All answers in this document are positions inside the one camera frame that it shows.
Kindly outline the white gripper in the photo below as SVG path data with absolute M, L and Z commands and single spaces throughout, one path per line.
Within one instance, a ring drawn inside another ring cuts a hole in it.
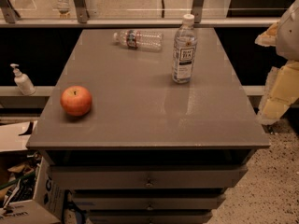
M 276 46 L 279 56 L 293 60 L 280 68 L 272 67 L 267 75 L 257 120 L 262 125 L 272 125 L 299 99 L 299 0 L 291 4 L 279 22 L 258 35 L 255 43 Z

